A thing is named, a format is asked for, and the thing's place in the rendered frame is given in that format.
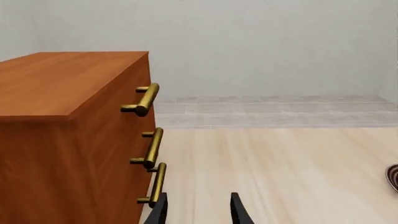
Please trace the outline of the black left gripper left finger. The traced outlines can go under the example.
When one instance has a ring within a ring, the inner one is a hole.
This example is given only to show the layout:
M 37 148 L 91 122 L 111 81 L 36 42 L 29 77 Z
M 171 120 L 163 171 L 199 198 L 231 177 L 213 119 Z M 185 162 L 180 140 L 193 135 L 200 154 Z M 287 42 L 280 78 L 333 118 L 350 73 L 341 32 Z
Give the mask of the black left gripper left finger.
M 167 219 L 168 199 L 167 193 L 161 193 L 155 207 L 150 212 L 143 224 L 165 224 Z

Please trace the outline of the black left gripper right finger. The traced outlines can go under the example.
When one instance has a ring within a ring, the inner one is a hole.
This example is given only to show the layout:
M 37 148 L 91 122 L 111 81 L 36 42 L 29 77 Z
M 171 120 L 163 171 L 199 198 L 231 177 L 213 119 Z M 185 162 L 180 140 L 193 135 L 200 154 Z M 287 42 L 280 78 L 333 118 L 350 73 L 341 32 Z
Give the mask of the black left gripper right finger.
M 237 192 L 231 193 L 230 212 L 233 224 L 254 224 Z

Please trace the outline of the wooden cabinet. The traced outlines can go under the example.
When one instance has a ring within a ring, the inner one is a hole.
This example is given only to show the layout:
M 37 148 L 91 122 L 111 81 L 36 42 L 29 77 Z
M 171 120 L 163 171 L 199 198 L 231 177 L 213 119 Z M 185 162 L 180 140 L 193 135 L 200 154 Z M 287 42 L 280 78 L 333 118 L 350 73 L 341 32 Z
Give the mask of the wooden cabinet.
M 154 132 L 120 112 L 149 86 L 147 52 L 41 52 L 0 63 L 0 224 L 139 224 Z

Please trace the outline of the black patterned bowl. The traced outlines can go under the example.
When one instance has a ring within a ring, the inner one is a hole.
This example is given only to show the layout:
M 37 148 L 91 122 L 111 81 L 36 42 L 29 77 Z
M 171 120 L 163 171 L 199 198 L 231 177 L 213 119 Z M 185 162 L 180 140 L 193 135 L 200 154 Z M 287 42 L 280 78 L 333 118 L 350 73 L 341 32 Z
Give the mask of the black patterned bowl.
M 389 185 L 398 193 L 398 164 L 387 167 L 385 177 Z

